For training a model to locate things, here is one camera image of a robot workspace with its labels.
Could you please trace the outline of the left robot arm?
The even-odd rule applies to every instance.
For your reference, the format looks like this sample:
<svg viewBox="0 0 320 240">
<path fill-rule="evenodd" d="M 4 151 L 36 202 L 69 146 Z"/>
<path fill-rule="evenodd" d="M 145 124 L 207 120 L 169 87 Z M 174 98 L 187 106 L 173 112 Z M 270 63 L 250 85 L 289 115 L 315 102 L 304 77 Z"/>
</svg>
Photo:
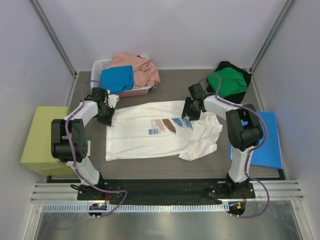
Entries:
<svg viewBox="0 0 320 240">
<path fill-rule="evenodd" d="M 69 115 L 51 122 L 52 157 L 70 167 L 83 186 L 90 186 L 88 193 L 95 200 L 104 198 L 106 187 L 101 173 L 89 158 L 85 127 L 91 119 L 110 127 L 119 99 L 109 90 L 94 87 Z"/>
</svg>

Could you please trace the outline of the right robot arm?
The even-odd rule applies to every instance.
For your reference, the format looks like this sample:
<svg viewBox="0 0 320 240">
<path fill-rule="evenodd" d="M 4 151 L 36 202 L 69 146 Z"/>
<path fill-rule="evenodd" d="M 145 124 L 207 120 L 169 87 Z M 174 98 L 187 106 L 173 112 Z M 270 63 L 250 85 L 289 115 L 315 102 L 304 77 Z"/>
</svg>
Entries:
<svg viewBox="0 0 320 240">
<path fill-rule="evenodd" d="M 226 121 L 227 135 L 233 147 L 232 163 L 227 174 L 226 194 L 237 198 L 244 191 L 243 182 L 249 179 L 253 151 L 266 140 L 267 126 L 251 104 L 241 105 L 218 95 L 206 93 L 200 83 L 188 87 L 190 97 L 185 99 L 182 117 L 190 121 L 200 119 L 202 113 L 213 113 Z"/>
</svg>

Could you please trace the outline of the white printed t-shirt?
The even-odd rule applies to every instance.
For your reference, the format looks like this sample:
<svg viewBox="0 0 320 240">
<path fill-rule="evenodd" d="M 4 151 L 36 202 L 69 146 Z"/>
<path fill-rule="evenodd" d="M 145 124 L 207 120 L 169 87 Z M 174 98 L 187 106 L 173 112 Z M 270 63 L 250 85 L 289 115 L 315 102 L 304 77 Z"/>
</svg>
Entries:
<svg viewBox="0 0 320 240">
<path fill-rule="evenodd" d="M 193 161 L 215 152 L 223 130 L 217 116 L 182 117 L 185 102 L 149 102 L 117 109 L 106 130 L 106 161 L 177 155 Z"/>
</svg>

